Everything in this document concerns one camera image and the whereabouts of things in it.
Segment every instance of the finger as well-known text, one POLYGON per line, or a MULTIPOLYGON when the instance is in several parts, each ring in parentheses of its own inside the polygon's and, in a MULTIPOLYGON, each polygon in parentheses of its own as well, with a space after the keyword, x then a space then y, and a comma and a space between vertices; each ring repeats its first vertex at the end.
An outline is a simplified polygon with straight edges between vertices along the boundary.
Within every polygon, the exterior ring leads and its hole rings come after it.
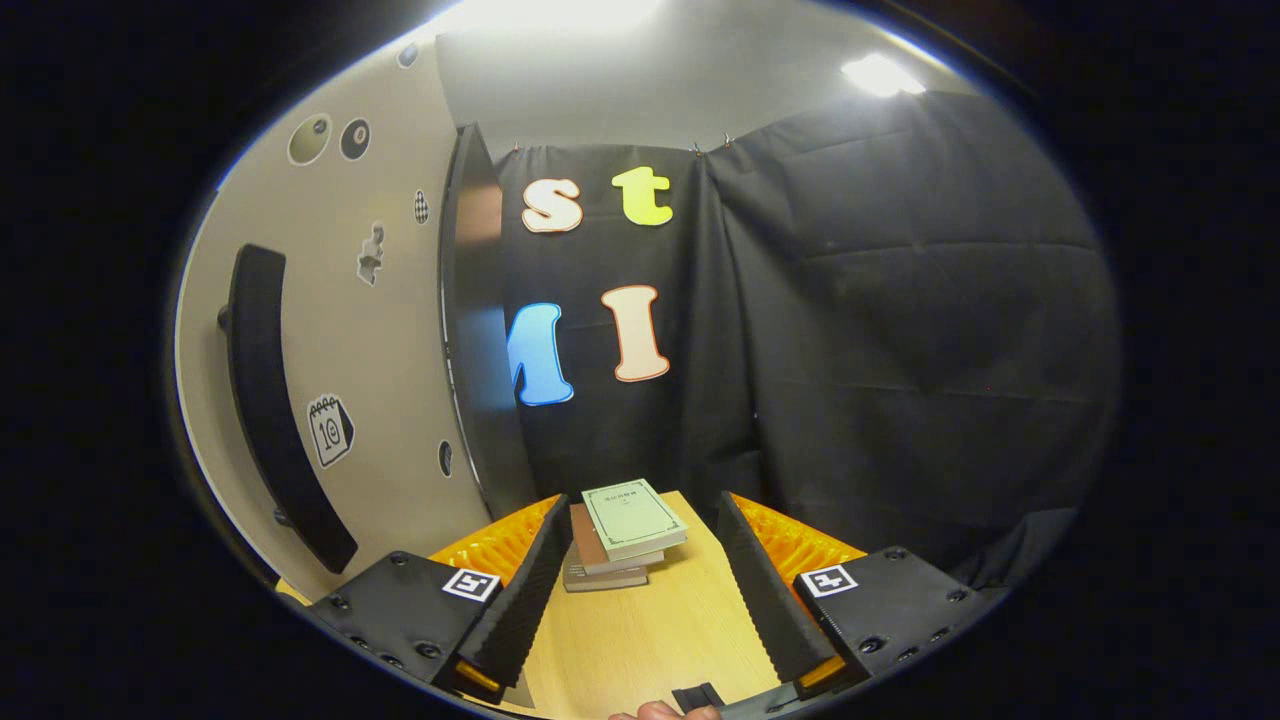
POLYGON ((714 705, 708 705, 707 707, 690 710, 689 715, 685 715, 685 720, 723 720, 723 719, 721 717, 719 710, 714 705))
POLYGON ((636 715, 639 715, 639 720, 672 720, 672 717, 681 716, 669 705, 660 700, 641 705, 636 715))

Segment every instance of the stack of books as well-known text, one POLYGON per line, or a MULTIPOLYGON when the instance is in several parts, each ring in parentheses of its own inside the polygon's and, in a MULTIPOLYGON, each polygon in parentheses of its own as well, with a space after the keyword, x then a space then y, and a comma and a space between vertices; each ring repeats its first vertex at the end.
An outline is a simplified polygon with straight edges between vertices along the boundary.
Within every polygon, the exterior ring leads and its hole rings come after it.
POLYGON ((687 539, 689 527, 644 479, 582 493, 570 505, 573 542, 564 556, 566 592, 649 583, 649 565, 687 539))

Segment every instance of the orange gripper part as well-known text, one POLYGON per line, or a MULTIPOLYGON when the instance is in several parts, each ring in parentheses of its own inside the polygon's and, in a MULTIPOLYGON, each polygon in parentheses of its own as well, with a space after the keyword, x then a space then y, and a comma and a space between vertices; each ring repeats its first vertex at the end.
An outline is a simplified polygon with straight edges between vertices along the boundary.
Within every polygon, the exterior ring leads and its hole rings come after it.
POLYGON ((856 547, 840 542, 826 533, 819 533, 777 510, 771 510, 759 502, 733 493, 730 493, 730 497, 742 511, 742 516, 746 518, 755 538, 764 546, 764 552, 773 562, 773 569, 782 577, 791 596, 796 598, 809 618, 813 618, 813 614, 809 612, 809 609, 800 600, 800 594, 792 587, 796 575, 867 556, 856 547))
POLYGON ((509 587, 511 578, 525 561, 534 537, 543 527, 543 519, 557 500, 559 496, 553 495, 522 507, 442 548, 431 555, 430 560, 498 575, 502 578, 502 585, 509 587))

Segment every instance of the wooden table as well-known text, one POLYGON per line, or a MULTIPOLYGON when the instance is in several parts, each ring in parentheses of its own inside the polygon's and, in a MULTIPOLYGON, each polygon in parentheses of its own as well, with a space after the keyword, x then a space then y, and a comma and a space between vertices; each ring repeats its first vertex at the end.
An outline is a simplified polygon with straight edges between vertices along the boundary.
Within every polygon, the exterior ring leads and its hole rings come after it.
POLYGON ((649 568, 649 584, 566 593, 557 580, 524 679, 536 717, 604 720, 671 691, 710 683, 726 703, 778 685, 719 541, 678 492, 662 498, 689 525, 687 542, 649 568))

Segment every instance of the beige wall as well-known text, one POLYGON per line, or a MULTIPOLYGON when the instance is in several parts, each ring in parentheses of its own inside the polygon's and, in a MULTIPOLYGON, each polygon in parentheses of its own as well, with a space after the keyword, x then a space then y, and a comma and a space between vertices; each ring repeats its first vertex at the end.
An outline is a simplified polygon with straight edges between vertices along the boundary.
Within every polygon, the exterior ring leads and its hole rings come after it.
POLYGON ((205 477, 232 521, 292 587, 317 598, 392 550, 428 555, 490 521, 462 448, 440 345, 438 238, 456 129, 436 69, 420 42, 410 68, 403 42, 374 53, 303 99, 223 181, 187 264, 175 357, 179 401, 205 477), (330 118, 330 138, 311 164, 289 161, 298 124, 330 118), (355 118, 371 128, 364 156, 343 156, 355 118), (413 218, 421 188, 431 209, 413 218), (371 225, 385 229, 374 287, 356 274, 371 225), (284 365, 298 432, 312 469, 360 543, 343 575, 325 570, 273 519, 248 454, 215 318, 227 304, 236 252, 255 243, 287 256, 282 309, 284 365), (342 398, 356 428, 352 450, 321 468, 306 405, 342 398), (440 441, 453 474, 439 469, 440 441))

